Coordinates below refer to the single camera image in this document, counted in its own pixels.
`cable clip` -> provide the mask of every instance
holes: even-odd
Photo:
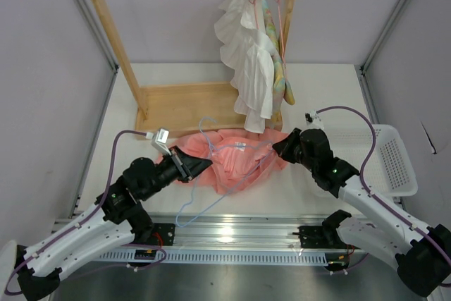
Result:
[[[315,110],[305,113],[307,128],[319,128],[324,130],[324,124]]]
[[[146,134],[146,139],[151,140],[152,146],[163,155],[171,155],[171,151],[166,146],[168,137],[169,131],[164,128],[159,128],[155,133],[147,132]]]

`metal floor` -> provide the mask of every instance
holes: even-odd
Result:
[[[95,269],[92,262],[74,275]],[[162,264],[133,273],[112,268],[65,281],[51,301],[417,301],[396,273],[368,258],[348,276],[322,267]]]

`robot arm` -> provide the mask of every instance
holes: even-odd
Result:
[[[333,156],[321,129],[295,128],[273,148],[282,159],[302,164],[320,188],[360,210],[377,226],[362,223],[345,211],[335,212],[336,231],[344,243],[389,264],[407,287],[423,297],[450,275],[450,265],[431,239],[450,256],[451,232],[442,225],[432,228],[381,194],[365,189],[359,171]]]
[[[18,282],[28,301],[52,293],[75,270],[115,247],[145,243],[154,224],[140,201],[174,180],[191,181],[210,167],[212,162],[208,159],[190,156],[178,147],[168,149],[167,135],[166,130],[160,129],[147,136],[163,153],[159,164],[147,158],[134,160],[79,217],[36,245],[19,246],[16,267],[22,266]]]

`plastic basket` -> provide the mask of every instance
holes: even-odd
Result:
[[[372,190],[386,197],[411,196],[418,190],[415,172],[398,131],[390,125],[373,125],[376,148],[365,167],[365,181]],[[371,148],[371,131],[367,127],[326,128],[330,148],[335,156],[360,170]],[[306,170],[307,185],[319,197],[333,197],[323,191]]]

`gray wall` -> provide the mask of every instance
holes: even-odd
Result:
[[[107,2],[132,61],[220,61],[213,24],[223,14],[222,0]],[[287,61],[362,64],[395,2],[297,0]]]
[[[416,216],[451,228],[451,2],[412,0],[369,69],[376,108],[394,125],[416,171]],[[432,154],[427,131],[437,154]]]
[[[113,76],[73,0],[0,0],[0,246],[66,215]]]

